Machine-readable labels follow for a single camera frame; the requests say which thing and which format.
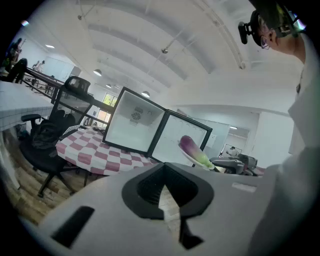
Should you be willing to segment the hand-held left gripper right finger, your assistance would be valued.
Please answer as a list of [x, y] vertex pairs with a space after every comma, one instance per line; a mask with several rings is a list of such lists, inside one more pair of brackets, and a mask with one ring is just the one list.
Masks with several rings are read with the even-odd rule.
[[180, 210], [179, 241], [163, 256], [248, 256], [260, 177], [165, 163], [163, 181]]

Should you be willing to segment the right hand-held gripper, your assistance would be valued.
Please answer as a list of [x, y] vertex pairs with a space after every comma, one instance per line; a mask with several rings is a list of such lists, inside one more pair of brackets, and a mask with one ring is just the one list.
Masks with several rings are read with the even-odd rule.
[[257, 176], [255, 169], [258, 160], [254, 157], [238, 154], [237, 157], [212, 157], [209, 160], [220, 173]]

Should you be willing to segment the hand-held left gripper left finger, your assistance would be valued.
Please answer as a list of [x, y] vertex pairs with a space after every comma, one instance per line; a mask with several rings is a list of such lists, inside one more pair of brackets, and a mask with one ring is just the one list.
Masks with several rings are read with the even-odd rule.
[[179, 243], [179, 208], [169, 190], [160, 189], [156, 209], [163, 220], [135, 215], [122, 199], [122, 188], [147, 168], [93, 181], [52, 210], [39, 224], [42, 235], [52, 238], [77, 211], [90, 207], [93, 214], [70, 247], [73, 256], [182, 256]]

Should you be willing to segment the purple eggplant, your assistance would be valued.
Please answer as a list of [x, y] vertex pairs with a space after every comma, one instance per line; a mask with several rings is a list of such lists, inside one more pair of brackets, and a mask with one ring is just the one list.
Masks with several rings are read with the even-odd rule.
[[213, 167], [213, 164], [210, 162], [207, 155], [195, 144], [190, 136], [182, 136], [179, 142], [179, 146], [187, 155], [189, 155], [198, 163], [203, 164], [207, 168]]

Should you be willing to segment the black mini fridge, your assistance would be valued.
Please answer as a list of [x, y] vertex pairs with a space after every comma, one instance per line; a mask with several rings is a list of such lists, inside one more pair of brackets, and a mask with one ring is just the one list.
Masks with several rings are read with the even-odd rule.
[[123, 87], [114, 105], [102, 141], [127, 152], [140, 153], [158, 162], [192, 166], [179, 147], [189, 136], [204, 150], [212, 128]]

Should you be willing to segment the red white checkered tablecloth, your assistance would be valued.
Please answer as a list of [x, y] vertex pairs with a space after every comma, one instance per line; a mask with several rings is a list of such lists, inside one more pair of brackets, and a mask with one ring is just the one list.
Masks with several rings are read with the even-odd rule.
[[81, 169], [104, 176], [157, 163], [142, 154], [109, 146], [102, 139], [103, 135], [92, 128], [79, 130], [56, 144], [57, 154]]

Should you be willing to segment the white mesh basket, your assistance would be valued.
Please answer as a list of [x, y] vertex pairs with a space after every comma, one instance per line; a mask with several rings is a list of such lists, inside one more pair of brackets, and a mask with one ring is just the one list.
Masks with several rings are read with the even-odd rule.
[[81, 130], [86, 130], [87, 128], [83, 125], [73, 125], [73, 126], [70, 126], [66, 129], [66, 131], [62, 134], [62, 137], [66, 137], [68, 135], [71, 135], [72, 133], [74, 132], [77, 132], [77, 131], [81, 131]]

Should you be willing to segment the black mesh office chair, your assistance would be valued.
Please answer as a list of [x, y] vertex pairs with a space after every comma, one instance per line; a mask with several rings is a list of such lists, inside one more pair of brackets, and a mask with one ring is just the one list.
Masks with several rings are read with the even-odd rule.
[[[91, 83], [83, 78], [71, 76], [65, 81], [64, 88], [66, 88], [67, 92], [73, 91], [76, 95], [79, 96], [88, 93], [90, 85]], [[65, 110], [63, 109], [54, 110], [54, 107], [56, 106], [56, 104], [53, 105], [52, 111], [49, 114], [48, 118], [43, 120], [51, 121], [57, 125], [62, 126], [64, 132], [67, 130], [67, 128], [80, 124], [77, 122], [76, 116], [74, 114], [66, 114]], [[33, 128], [38, 125], [36, 123], [36, 119], [39, 119], [40, 117], [41, 116], [39, 114], [28, 114], [22, 116], [21, 120], [23, 122], [30, 122], [31, 128]], [[44, 190], [48, 187], [49, 183], [54, 177], [57, 177], [67, 187], [71, 195], [75, 193], [75, 190], [67, 183], [67, 181], [62, 176], [62, 172], [67, 171], [67, 161], [58, 156], [56, 145], [51, 149], [35, 149], [31, 145], [31, 134], [19, 145], [19, 149], [22, 155], [32, 165], [33, 169], [35, 171], [40, 170], [44, 173], [47, 173], [47, 177], [37, 194], [40, 198], [44, 196]]]

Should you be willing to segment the black backpack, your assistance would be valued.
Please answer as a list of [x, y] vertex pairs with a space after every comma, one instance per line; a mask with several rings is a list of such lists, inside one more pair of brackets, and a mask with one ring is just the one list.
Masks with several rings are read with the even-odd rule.
[[30, 140], [33, 148], [48, 150], [56, 146], [58, 139], [63, 134], [62, 126], [49, 120], [43, 120], [31, 129]]

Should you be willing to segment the person's white shirt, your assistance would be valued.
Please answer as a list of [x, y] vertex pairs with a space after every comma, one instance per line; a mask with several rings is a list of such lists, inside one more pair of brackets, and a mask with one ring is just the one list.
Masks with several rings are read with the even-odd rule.
[[288, 150], [292, 155], [306, 147], [320, 147], [320, 56], [311, 39], [305, 34], [301, 37], [305, 47], [305, 63], [295, 101], [288, 110], [294, 122]]

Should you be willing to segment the bright window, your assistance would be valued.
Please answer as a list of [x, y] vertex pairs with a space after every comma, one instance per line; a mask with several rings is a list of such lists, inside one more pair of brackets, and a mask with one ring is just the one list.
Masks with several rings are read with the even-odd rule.
[[[116, 96], [106, 93], [103, 99], [103, 103], [108, 106], [114, 107], [117, 102], [117, 99], [118, 98]], [[97, 112], [97, 119], [102, 120], [102, 122], [97, 121], [96, 126], [101, 128], [106, 127], [110, 118], [111, 114], [109, 112], [99, 109], [99, 111]]]

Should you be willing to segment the person's glasses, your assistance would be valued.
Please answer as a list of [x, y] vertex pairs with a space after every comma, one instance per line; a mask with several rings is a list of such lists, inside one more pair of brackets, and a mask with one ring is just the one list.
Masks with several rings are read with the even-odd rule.
[[268, 50], [271, 47], [270, 43], [271, 41], [269, 38], [264, 35], [260, 36], [260, 46], [262, 49]]

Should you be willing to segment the white tiled partition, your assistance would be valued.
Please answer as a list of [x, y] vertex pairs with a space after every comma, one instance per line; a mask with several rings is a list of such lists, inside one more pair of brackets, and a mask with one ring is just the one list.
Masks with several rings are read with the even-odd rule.
[[0, 81], [0, 132], [22, 123], [24, 115], [50, 115], [53, 105], [18, 83]]

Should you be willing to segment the dark jacket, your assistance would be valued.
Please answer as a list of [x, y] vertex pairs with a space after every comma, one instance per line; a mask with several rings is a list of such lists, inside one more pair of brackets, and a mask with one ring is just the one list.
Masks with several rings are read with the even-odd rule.
[[25, 71], [28, 67], [28, 60], [26, 58], [21, 58], [10, 70], [6, 81], [12, 83], [15, 81], [16, 84], [21, 83], [25, 75]]

